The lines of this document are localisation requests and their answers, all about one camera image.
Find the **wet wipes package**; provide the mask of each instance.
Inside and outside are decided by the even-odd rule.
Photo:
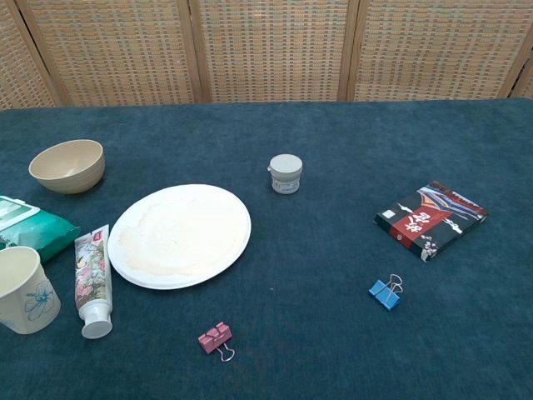
[[[43,262],[68,246],[80,228],[57,215],[6,196],[0,196],[0,250],[28,246]]]

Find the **plate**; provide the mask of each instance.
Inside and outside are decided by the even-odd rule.
[[[139,200],[109,235],[109,259],[131,283],[178,289],[230,267],[248,244],[252,222],[234,194],[210,185],[167,187]]]

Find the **cup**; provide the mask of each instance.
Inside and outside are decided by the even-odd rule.
[[[16,333],[40,331],[59,313],[61,303],[31,247],[0,251],[0,323]]]

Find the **small jar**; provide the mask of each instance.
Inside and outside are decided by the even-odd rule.
[[[272,176],[272,189],[281,194],[291,194],[300,188],[303,169],[301,159],[292,154],[280,154],[270,160],[267,170]]]

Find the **tube cap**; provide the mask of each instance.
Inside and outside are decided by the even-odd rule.
[[[99,339],[111,332],[111,308],[107,304],[89,304],[84,310],[85,326],[82,335],[87,339]]]

